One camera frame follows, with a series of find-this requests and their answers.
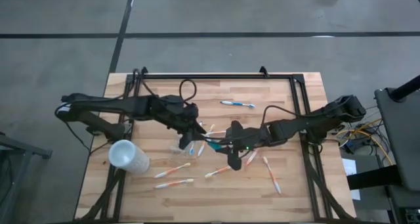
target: toothbrush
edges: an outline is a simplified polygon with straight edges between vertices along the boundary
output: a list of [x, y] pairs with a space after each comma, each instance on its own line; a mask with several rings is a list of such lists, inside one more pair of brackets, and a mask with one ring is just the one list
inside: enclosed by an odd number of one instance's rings
[[[209, 133], [214, 129], [214, 127], [215, 127], [215, 124], [211, 125], [211, 127], [209, 129]], [[198, 151], [197, 156], [201, 156], [201, 154], [203, 153], [205, 143], [206, 142], [204, 141], [203, 144], [202, 144], [202, 146], [201, 146], [201, 148], [199, 148], [199, 151]]]
[[227, 166], [227, 167], [224, 167], [224, 168], [220, 168], [220, 169], [218, 169], [217, 171], [214, 171], [214, 172], [211, 172], [211, 173], [208, 173], [207, 175], [205, 175], [204, 176], [204, 178], [210, 178], [210, 177], [212, 177], [213, 175], [216, 175], [216, 174], [218, 174], [218, 173], [220, 173], [220, 172], [224, 172], [224, 171], [227, 171], [227, 170], [229, 170], [230, 169], [230, 166]]
[[187, 163], [185, 163], [185, 164], [184, 164], [184, 165], [182, 165], [182, 166], [179, 166], [179, 167], [177, 167], [177, 168], [172, 168], [172, 169], [170, 169], [170, 170], [168, 170], [168, 171], [165, 171], [165, 172], [162, 172], [162, 173], [160, 173], [160, 174], [157, 174], [157, 175], [155, 176], [155, 178], [164, 177], [164, 176], [166, 176], [166, 175], [169, 175], [169, 174], [171, 174], [171, 173], [174, 173], [174, 172], [178, 171], [178, 170], [179, 170], [179, 169], [181, 169], [181, 168], [186, 168], [186, 167], [189, 167], [189, 166], [191, 166], [191, 163], [187, 162]]
[[229, 102], [229, 101], [221, 101], [221, 104], [225, 104], [225, 105], [234, 105], [234, 106], [248, 106], [250, 108], [255, 108], [254, 104], [245, 104], [242, 102]]
[[276, 191], [278, 194], [282, 195], [282, 192], [280, 190], [280, 186], [278, 185], [276, 178], [274, 178], [273, 172], [271, 171], [270, 164], [268, 164], [268, 160], [266, 157], [263, 157], [264, 163], [267, 165], [268, 171], [270, 172], [271, 180], [273, 181], [274, 187], [276, 188]]
[[184, 183], [191, 183], [191, 182], [194, 182], [194, 179], [186, 179], [186, 180], [183, 180], [183, 181], [174, 181], [174, 182], [170, 182], [170, 183], [166, 183], [166, 184], [162, 184], [162, 185], [156, 185], [155, 189], [162, 189], [162, 188], [166, 188], [166, 187], [171, 187], [171, 186], [184, 184]]
[[[199, 125], [201, 126], [201, 125], [203, 125], [203, 121], [200, 121], [199, 122]], [[192, 156], [193, 154], [194, 154], [194, 145], [196, 145], [196, 142], [194, 141], [194, 142], [192, 142], [192, 144], [191, 144], [191, 148], [190, 148], [190, 156]]]
[[254, 160], [254, 157], [257, 155], [257, 150], [255, 150], [253, 153], [252, 153], [252, 155], [248, 158], [248, 161], [247, 161], [247, 163], [245, 164], [246, 166], [248, 166], [251, 162], [252, 162], [252, 160]]

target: wooden tabletop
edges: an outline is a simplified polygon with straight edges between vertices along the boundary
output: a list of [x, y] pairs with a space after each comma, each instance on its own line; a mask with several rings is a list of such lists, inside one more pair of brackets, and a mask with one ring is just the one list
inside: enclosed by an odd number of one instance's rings
[[[327, 98], [320, 73], [303, 74], [311, 109], [324, 106]], [[110, 74], [105, 97], [122, 94], [125, 78], [126, 74]], [[146, 80], [150, 89], [159, 95], [177, 95], [179, 82], [178, 79]], [[243, 127], [259, 127], [263, 110], [269, 104], [293, 111], [290, 85], [285, 79], [201, 79], [195, 82], [198, 92], [192, 102], [198, 105], [198, 120], [203, 121], [207, 130], [212, 124], [215, 124], [215, 131], [225, 130], [232, 120], [238, 120]], [[182, 94], [187, 97], [191, 93], [192, 86], [185, 83]], [[146, 90], [141, 88], [140, 94], [147, 94]], [[252, 103], [256, 108], [227, 106], [221, 104], [221, 100]], [[113, 123], [118, 119], [116, 114], [101, 113], [100, 116]], [[282, 118], [293, 119], [294, 116], [272, 108], [267, 113], [266, 122]], [[199, 158], [177, 154], [171, 147], [177, 147], [178, 139], [176, 131], [167, 130], [160, 123], [135, 122], [132, 141], [150, 157], [150, 168], [143, 175], [127, 174], [120, 221], [313, 221], [298, 135], [284, 145], [261, 148], [248, 167], [226, 171], [210, 179], [205, 179], [204, 175], [227, 166], [226, 155], [216, 153], [209, 146]], [[104, 137], [95, 138], [93, 148], [104, 142]], [[196, 152], [200, 146], [201, 142], [197, 142]], [[109, 147], [97, 150], [89, 158], [76, 217], [87, 213], [104, 190]], [[282, 196], [274, 189], [262, 156], [268, 158]], [[337, 143], [324, 143], [321, 157], [328, 189], [340, 205], [355, 216]], [[153, 178], [185, 162], [192, 165], [167, 177]], [[194, 182], [154, 189], [158, 184], [188, 178], [194, 178]], [[323, 210], [319, 192], [317, 197], [320, 210]], [[114, 197], [111, 201], [110, 213], [114, 208]]]

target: gray floor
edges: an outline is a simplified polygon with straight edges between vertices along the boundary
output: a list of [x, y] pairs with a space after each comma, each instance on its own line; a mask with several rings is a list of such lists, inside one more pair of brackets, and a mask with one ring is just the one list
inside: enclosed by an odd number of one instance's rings
[[[0, 0], [0, 34], [117, 33], [126, 1]], [[127, 32], [419, 31], [419, 11], [417, 0], [134, 0]], [[54, 150], [33, 159], [16, 223], [72, 218], [87, 154], [53, 111], [61, 95], [103, 94], [115, 43], [0, 39], [0, 131]], [[420, 73], [418, 49], [420, 37], [130, 39], [116, 71], [321, 72], [329, 101], [352, 93], [373, 106], [375, 89]]]

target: paper cup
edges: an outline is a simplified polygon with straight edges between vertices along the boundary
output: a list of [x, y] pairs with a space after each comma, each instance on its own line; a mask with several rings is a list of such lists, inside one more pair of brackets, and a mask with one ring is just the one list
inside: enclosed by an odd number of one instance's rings
[[150, 159], [135, 144], [128, 140], [115, 142], [108, 153], [110, 163], [130, 173], [142, 174], [149, 168]]

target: black metal frame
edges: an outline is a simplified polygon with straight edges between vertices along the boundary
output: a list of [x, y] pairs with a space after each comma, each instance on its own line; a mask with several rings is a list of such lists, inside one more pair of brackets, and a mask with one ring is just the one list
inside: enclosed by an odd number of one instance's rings
[[2, 133], [0, 133], [0, 145], [8, 148], [6, 150], [2, 150], [3, 152], [9, 153], [7, 156], [22, 156], [22, 161], [20, 162], [16, 177], [13, 179], [13, 181], [11, 181], [12, 184], [10, 190], [6, 194], [7, 196], [5, 198], [5, 202], [2, 206], [0, 206], [0, 223], [10, 223], [12, 210], [16, 204], [18, 193], [20, 187], [22, 186], [32, 156], [36, 154], [41, 156], [42, 159], [49, 159], [53, 151], [38, 148], [33, 145], [28, 145], [26, 143], [11, 139]]
[[[259, 73], [256, 74], [147, 74], [148, 71], [144, 68], [141, 71], [142, 77], [141, 79], [287, 79], [290, 82], [291, 94], [293, 99], [293, 104], [296, 113], [300, 114], [300, 107], [299, 107], [299, 100], [298, 100], [298, 92], [296, 84], [298, 83], [301, 88], [301, 95], [303, 98], [304, 110], [306, 113], [310, 112], [309, 107], [309, 99], [306, 93], [306, 85], [305, 79], [302, 74], [269, 74], [264, 66], [261, 67]], [[130, 82], [132, 82], [132, 75], [127, 75], [125, 90], [124, 90], [124, 97], [127, 97], [130, 88]], [[135, 92], [134, 94], [137, 95], [140, 91], [140, 84], [141, 79], [135, 79]], [[124, 116], [120, 115], [119, 122], [121, 123], [124, 120]], [[134, 126], [134, 121], [130, 120], [131, 126]], [[131, 139], [132, 137], [131, 131], [127, 134], [126, 139]], [[332, 194], [325, 194], [327, 188], [325, 186], [325, 177], [324, 171], [321, 163], [320, 151], [318, 150], [317, 146], [313, 146], [313, 156], [315, 159], [316, 164], [316, 171], [312, 167], [309, 157], [309, 144], [306, 140], [305, 132], [299, 132], [301, 138], [301, 147], [303, 153], [303, 162], [306, 171], [306, 178], [308, 182], [308, 191], [310, 196], [310, 201], [312, 205], [312, 213], [314, 215], [315, 221], [338, 221], [333, 219], [332, 212], [331, 212], [331, 204], [328, 202], [328, 198], [331, 200]], [[89, 213], [82, 217], [81, 219], [75, 219], [69, 223], [117, 223], [119, 221], [119, 215], [121, 211], [121, 202], [123, 198], [123, 188], [124, 188], [124, 180], [125, 180], [125, 172], [122, 170], [117, 170], [116, 168], [110, 165], [110, 170], [108, 172], [108, 178], [106, 183], [105, 191], [101, 194], [100, 198], [96, 202], [96, 204], [91, 208]], [[325, 208], [325, 218], [320, 217], [320, 209], [318, 207], [318, 202], [316, 199], [316, 191], [314, 183], [316, 183], [322, 192], [322, 198], [324, 201], [324, 208]], [[109, 208], [109, 201], [110, 201], [110, 194], [114, 187], [118, 184], [117, 194], [115, 197], [115, 207], [112, 217], [108, 217], [108, 208]], [[97, 216], [97, 213], [101, 209], [100, 219], [94, 219]]]

